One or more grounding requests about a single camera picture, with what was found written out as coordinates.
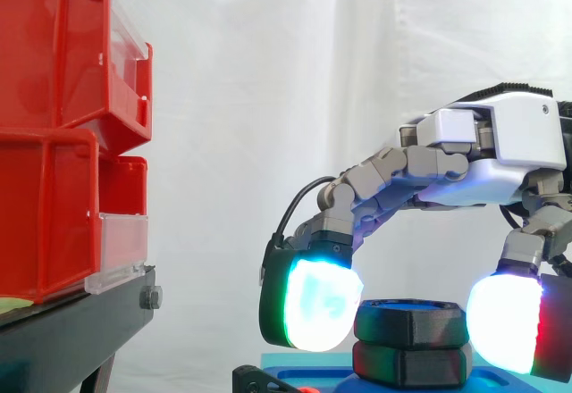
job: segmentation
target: glowing fingertip sensor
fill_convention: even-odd
[[[327,351],[351,331],[364,288],[351,269],[300,259],[290,271],[284,305],[288,341],[306,351]]]
[[[508,371],[532,371],[542,294],[534,277],[499,274],[475,284],[467,304],[467,328],[484,360]]]

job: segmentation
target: red plastic drawer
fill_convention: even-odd
[[[0,128],[86,128],[102,152],[151,138],[151,46],[114,0],[0,0]]]
[[[0,297],[39,303],[145,260],[144,159],[100,159],[89,130],[0,130],[0,164]]]

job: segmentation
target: blue surface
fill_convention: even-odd
[[[496,368],[492,368],[488,363],[486,363],[479,355],[474,355],[473,357],[475,366],[486,366],[483,368],[489,372],[494,372]],[[334,369],[338,371],[335,375],[336,377],[331,378],[329,374],[318,373],[318,372],[310,372],[309,375],[311,377],[307,377],[308,372],[287,372],[287,379],[285,380],[289,384],[296,386],[296,387],[303,387],[303,386],[322,386],[320,388],[321,393],[332,393],[334,392],[334,387],[341,382],[341,379],[344,378],[343,375],[348,374],[351,368],[351,353],[272,353],[272,354],[264,354],[262,355],[262,365],[261,367],[264,369],[269,369],[273,366],[302,366],[303,370],[312,369],[316,366],[333,366]],[[292,377],[291,375],[304,375],[301,378]],[[487,390],[447,390],[451,391],[461,391],[463,393],[474,393],[476,391],[487,391],[491,393],[505,393],[511,391],[517,391],[518,393],[528,393],[528,392],[535,392],[540,391],[542,393],[571,393],[572,386],[570,384],[563,384],[556,381],[544,380],[542,378],[532,377],[530,375],[519,375],[515,373],[510,373],[510,376],[523,381],[523,385],[521,385],[521,389],[519,390],[505,390],[502,389],[502,386],[497,386],[496,389],[488,388]],[[373,393],[375,390],[363,390],[366,393]],[[386,390],[377,390],[375,393],[385,393],[395,391],[391,389]],[[432,390],[431,393],[436,393],[438,390]],[[348,390],[338,390],[336,393],[347,393]]]
[[[302,387],[302,385],[314,387],[319,389],[321,393],[394,393],[402,391],[361,380],[349,366],[317,366],[314,368],[277,366],[266,368],[265,371],[279,380],[284,380],[290,384],[296,381],[297,387]],[[415,390],[416,393],[454,391],[462,393],[539,393],[539,390],[530,387],[506,371],[484,366],[474,368],[467,384],[461,389]]]

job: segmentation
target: white fabric background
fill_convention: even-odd
[[[164,306],[118,353],[113,393],[226,393],[234,367],[284,351],[260,337],[257,273],[311,179],[503,80],[572,98],[572,0],[120,1],[155,48],[137,153]],[[314,212],[308,198],[293,224]],[[355,257],[365,297],[465,304],[508,231],[496,207],[400,213]]]

